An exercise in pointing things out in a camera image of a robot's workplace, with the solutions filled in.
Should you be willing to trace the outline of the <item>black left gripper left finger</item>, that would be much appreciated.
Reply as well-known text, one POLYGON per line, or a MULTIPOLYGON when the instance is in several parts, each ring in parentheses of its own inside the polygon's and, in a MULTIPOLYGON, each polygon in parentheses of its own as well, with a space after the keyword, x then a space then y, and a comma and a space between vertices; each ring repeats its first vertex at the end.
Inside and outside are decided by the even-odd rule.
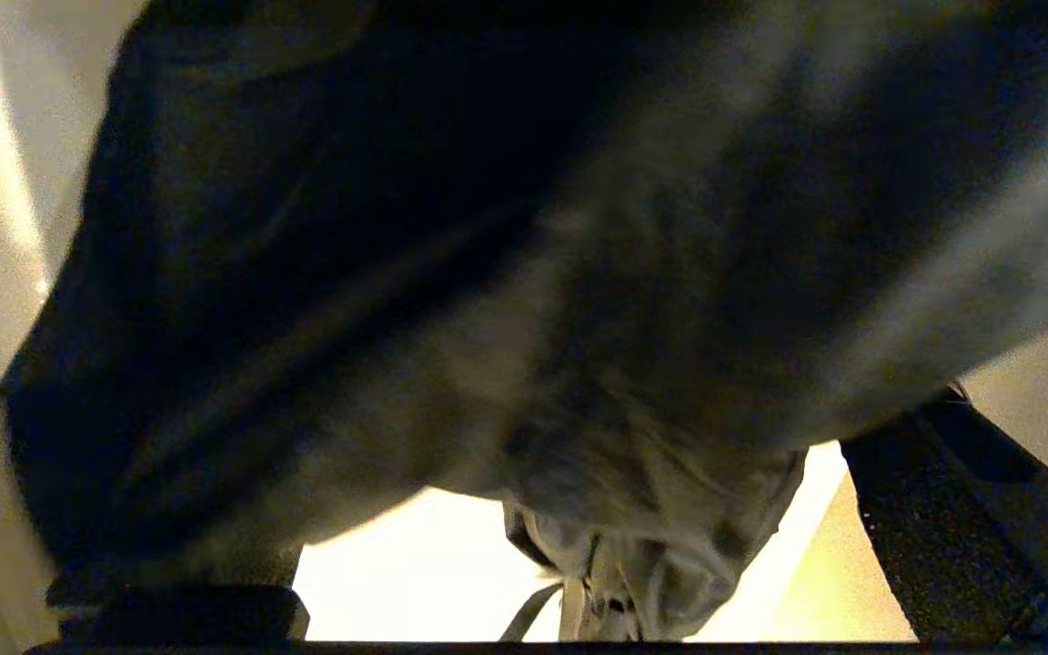
POLYGON ((163 585, 138 585, 109 569, 63 572, 45 602, 70 642, 302 641, 309 623, 294 592, 302 551, 237 556, 163 585))

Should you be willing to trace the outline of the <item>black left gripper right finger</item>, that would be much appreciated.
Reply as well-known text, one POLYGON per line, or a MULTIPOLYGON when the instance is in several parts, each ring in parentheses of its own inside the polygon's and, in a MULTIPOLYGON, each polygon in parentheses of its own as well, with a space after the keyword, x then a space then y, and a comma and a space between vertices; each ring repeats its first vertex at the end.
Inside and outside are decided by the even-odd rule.
POLYGON ((916 639, 1048 643, 1047 465, 955 389, 840 455, 916 639))

